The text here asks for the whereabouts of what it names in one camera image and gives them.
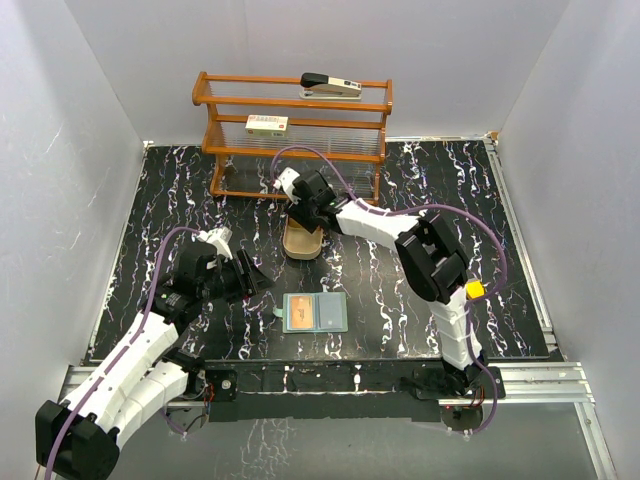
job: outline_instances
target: stapler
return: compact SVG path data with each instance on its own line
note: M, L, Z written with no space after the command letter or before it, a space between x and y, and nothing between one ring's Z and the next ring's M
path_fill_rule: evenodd
M305 100L360 101L362 85L351 80L321 73L303 73L300 77L300 98Z

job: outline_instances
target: purple cable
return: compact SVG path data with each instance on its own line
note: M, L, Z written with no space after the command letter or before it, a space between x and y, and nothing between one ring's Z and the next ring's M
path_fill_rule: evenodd
M484 233L487 234L487 236L489 237L489 239L491 240L491 243L493 243L494 247L496 248L496 250L498 251L498 257L499 257L499 270L500 270L500 278L498 278L498 281L496 282L496 284L493 286L493 288L491 290L489 290L487 293L485 293L484 295L475 298L473 300L470 300L469 302L467 302L466 306L471 306L475 303L478 303L482 300L486 300L488 297L496 294L498 291L500 291L505 284L507 283L507 257L504 253L504 249L502 248L502 245L500 244L500 241L498 240L498 237L496 237L496 234L493 233L493 231L482 221L480 220L478 217L470 214L469 212L465 211L465 210L461 210L459 208L456 207L452 207L449 205L441 205L441 204L437 204L437 203L433 203L433 204L427 204L427 205L422 205L422 206L418 206L418 207L410 207L410 208L405 208L404 210L397 210L395 212L389 212L389 211L384 211L384 210L380 210L377 208L371 208L367 203L363 202L363 201L358 201L360 200L359 198L357 198L355 196L355 194L353 193L353 191L351 190L351 188L349 187L349 185L347 184L347 182L345 181L345 179L342 177L342 175L340 175L340 172L338 172L338 170L336 169L336 167L333 165L333 163L326 157L324 156L322 153L320 153L319 151L315 150L314 148L310 148L310 147L306 147L304 145L292 145L290 147L285 147L282 150L280 150L278 153L276 153L276 155L273 157L273 160L271 161L271 180L273 183L273 180L275 179L275 167L277 166L279 160L280 160L280 155L283 152L286 152L287 150L308 150L310 152L315 153L318 157L320 157L322 160L324 160L330 167L331 169L334 171L334 173L338 176L338 180L340 180L340 183L342 183L342 185L344 186L344 188L347 191L347 194L349 195L349 197L358 204L358 206L360 208L362 208L363 210L369 212L369 213L373 213L374 215L380 215L380 216L396 216L396 215L409 215L412 213L419 213L422 210L446 210L452 213L455 213L457 215L461 215L463 217L465 217L467 220L469 220L471 223L475 224L477 227L480 228L480 230L482 230ZM473 330L473 321L471 320L471 314L469 312L469 310L467 310L467 321L466 321L466 335L467 335L467 349L469 350L469 355L471 356L471 359L473 360L473 363L483 372L485 373L488 377L489 380L491 381L491 387L493 389L493 403L491 405L491 412L489 413L489 416L487 417L487 420L484 421L476 430L475 432L481 432L482 430L484 430L485 428L487 428L489 426L489 424L493 421L493 417L496 414L496 410L498 408L498 385L496 383L496 379L494 378L493 374L491 373L491 371L484 366L480 360L478 360L478 358L475 356L475 354L473 353L473 345L471 343L471 331Z
M151 312L151 306L153 305L153 296L156 293L156 287L158 286L158 279L160 278L160 265L162 264L162 259L164 258L164 252L169 244L169 240L178 232L191 232L194 234L198 234L198 230L189 227L176 227L171 230L162 240L160 244L160 248L158 249L158 253L156 254L156 266L153 272L153 279L151 280L151 286L149 287L149 299L147 300L147 306L144 309L144 314L142 315L142 321L140 322L140 326L136 333L133 334L131 340L129 340L129 345L125 345L122 350L118 352L118 354L114 357L107 368L105 368L105 374L108 374L113 367L120 361L120 359L124 356L124 354L129 350L129 346L133 344L133 342L142 334L144 330L144 326L147 323L147 318L149 318L149 313ZM55 459L58 456L58 451L60 450L60 446L62 445L62 440L66 436L69 428L71 427L71 423L78 416L78 412L82 410L82 407L87 403L93 392L98 389L98 386L102 383L104 377L98 378L95 383L87 390L87 393L84 394L84 397L80 399L78 405L71 411L65 422L62 424L62 428L58 432L55 441L53 442L53 446L51 447L51 451L49 452L49 458L47 459L47 469L44 473L44 480L51 480L51 476L53 475L53 464L55 463Z

